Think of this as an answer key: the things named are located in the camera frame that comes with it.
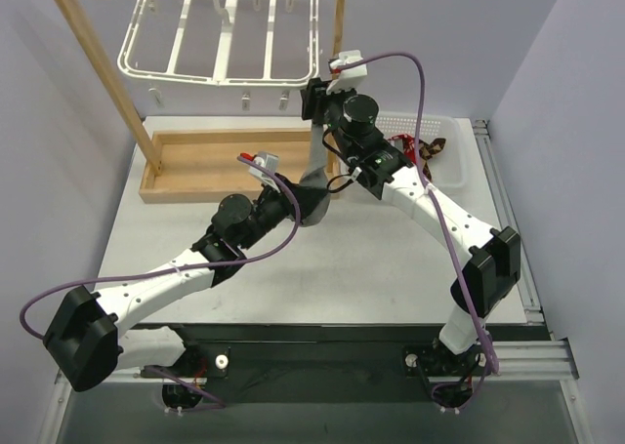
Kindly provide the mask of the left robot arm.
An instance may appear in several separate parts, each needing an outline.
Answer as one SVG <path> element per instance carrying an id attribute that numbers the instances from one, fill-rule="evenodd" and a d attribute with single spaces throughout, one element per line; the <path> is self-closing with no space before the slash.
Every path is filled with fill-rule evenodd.
<path id="1" fill-rule="evenodd" d="M 155 311 L 232 278 L 246 259 L 244 250 L 282 221 L 318 223 L 329 206 L 327 184 L 325 172 L 316 169 L 297 183 L 285 177 L 269 182 L 254 200 L 231 194 L 198 241 L 144 279 L 94 292 L 83 285 L 71 289 L 43 344 L 72 388 L 81 392 L 100 384 L 129 356 L 124 334 Z"/>

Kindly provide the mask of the red patterned sock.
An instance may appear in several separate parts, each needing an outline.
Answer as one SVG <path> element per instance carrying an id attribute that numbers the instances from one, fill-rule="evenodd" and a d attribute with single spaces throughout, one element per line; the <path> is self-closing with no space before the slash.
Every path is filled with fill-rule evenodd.
<path id="1" fill-rule="evenodd" d="M 389 138 L 390 144 L 400 150 L 413 164 L 416 163 L 414 138 L 407 134 L 398 134 Z"/>

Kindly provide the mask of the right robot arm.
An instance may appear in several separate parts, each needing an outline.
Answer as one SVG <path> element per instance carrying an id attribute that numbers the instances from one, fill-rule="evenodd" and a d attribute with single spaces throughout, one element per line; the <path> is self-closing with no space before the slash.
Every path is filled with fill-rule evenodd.
<path id="1" fill-rule="evenodd" d="M 399 149 L 375 121 L 378 104 L 355 90 L 334 91 L 311 79 L 301 92 L 302 117 L 332 138 L 323 147 L 341 160 L 347 181 L 410 217 L 448 250 L 456 279 L 455 305 L 433 350 L 436 367 L 453 374 L 466 365 L 468 350 L 480 344 L 491 368 L 498 367 L 485 322 L 521 278 L 521 238 L 509 226 L 497 229 L 447 197 Z"/>

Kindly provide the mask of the white plastic clip hanger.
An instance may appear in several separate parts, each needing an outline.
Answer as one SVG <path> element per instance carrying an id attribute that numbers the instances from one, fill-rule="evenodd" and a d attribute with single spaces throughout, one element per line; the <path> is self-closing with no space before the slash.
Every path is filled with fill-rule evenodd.
<path id="1" fill-rule="evenodd" d="M 241 108 L 270 91 L 286 111 L 319 73 L 320 0 L 137 0 L 117 55 L 119 71 L 160 86 L 232 89 Z"/>

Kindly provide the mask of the grey striped sock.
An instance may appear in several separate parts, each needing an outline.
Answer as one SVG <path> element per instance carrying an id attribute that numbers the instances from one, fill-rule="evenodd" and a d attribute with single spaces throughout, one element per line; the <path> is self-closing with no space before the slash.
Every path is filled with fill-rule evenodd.
<path id="1" fill-rule="evenodd" d="M 327 150 L 323 145 L 323 127 L 314 127 L 311 125 L 311 140 L 309 161 L 303 176 L 309 173 L 325 173 L 328 156 Z M 330 195 L 328 190 L 328 208 L 330 204 Z"/>

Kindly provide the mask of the brown argyle sock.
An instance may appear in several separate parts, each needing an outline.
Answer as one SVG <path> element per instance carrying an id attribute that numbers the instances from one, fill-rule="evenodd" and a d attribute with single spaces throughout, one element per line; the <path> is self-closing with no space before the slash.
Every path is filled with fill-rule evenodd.
<path id="1" fill-rule="evenodd" d="M 446 145 L 445 138 L 436 138 L 431 142 L 425 142 L 423 140 L 419 140 L 419 156 L 422 161 L 422 171 L 424 176 L 428 181 L 432 179 L 432 173 L 429 167 L 429 161 L 440 154 Z"/>

